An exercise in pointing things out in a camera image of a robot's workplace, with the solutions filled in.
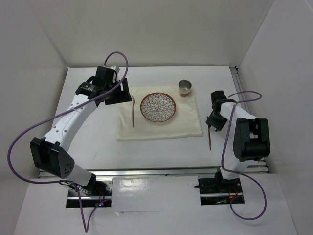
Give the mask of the copper knife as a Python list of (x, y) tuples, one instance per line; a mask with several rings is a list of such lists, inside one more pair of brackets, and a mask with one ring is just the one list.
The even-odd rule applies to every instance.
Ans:
[(208, 129), (208, 144), (209, 144), (209, 149), (210, 149), (210, 151), (212, 151), (210, 129)]

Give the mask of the cream cloth placemat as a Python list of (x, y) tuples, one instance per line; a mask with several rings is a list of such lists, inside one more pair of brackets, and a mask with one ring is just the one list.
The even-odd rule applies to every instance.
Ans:
[(118, 141), (147, 141), (203, 135), (196, 98), (177, 85), (131, 87), (134, 101), (119, 105)]

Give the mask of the floral patterned ceramic plate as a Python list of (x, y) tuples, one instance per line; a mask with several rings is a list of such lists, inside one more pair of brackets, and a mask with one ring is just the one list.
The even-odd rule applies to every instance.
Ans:
[(140, 103), (142, 116), (151, 122), (162, 123), (170, 120), (176, 113), (176, 102), (168, 94), (155, 92), (146, 95)]

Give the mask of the silver metal cup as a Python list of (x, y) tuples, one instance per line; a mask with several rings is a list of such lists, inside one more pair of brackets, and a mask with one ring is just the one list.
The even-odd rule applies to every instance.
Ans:
[(181, 80), (178, 83), (178, 87), (179, 87), (179, 95), (181, 97), (187, 97), (190, 94), (190, 91), (191, 91), (191, 88), (192, 88), (192, 84), (188, 80)]

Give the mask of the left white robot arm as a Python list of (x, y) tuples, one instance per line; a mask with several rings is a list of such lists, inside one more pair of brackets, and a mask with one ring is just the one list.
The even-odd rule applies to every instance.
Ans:
[(120, 82), (118, 73), (117, 66), (98, 66), (96, 74), (79, 85), (67, 114), (42, 138), (33, 138), (30, 143), (36, 168), (65, 180), (72, 189), (79, 188), (88, 196), (108, 195), (108, 186), (78, 166), (68, 150), (81, 126), (101, 103), (131, 101), (128, 82)]

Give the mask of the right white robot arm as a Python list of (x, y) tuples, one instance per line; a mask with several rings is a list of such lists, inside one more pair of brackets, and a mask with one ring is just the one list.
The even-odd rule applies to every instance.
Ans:
[(219, 132), (228, 124), (223, 166), (215, 173), (213, 186), (220, 193), (235, 193), (239, 191), (239, 173), (270, 154), (268, 120), (245, 111), (223, 91), (211, 93), (211, 102), (212, 112), (206, 119), (208, 128)]

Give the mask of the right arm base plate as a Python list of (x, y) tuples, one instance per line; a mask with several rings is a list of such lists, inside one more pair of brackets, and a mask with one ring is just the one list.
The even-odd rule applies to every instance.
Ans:
[(202, 206), (227, 205), (231, 200), (233, 204), (245, 203), (240, 179), (223, 182), (213, 178), (199, 178), (194, 188), (199, 190)]

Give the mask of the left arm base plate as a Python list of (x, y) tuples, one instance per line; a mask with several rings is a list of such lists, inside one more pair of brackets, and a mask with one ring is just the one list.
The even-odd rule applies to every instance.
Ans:
[[(99, 207), (101, 208), (111, 207), (113, 179), (104, 178), (102, 182), (106, 187), (101, 187), (93, 193), (89, 193), (79, 187), (83, 208), (93, 208), (97, 203), (100, 203)], [(60, 183), (60, 185), (68, 187), (66, 208), (79, 208), (80, 204), (78, 192), (76, 191), (74, 186), (70, 186), (69, 183)]]

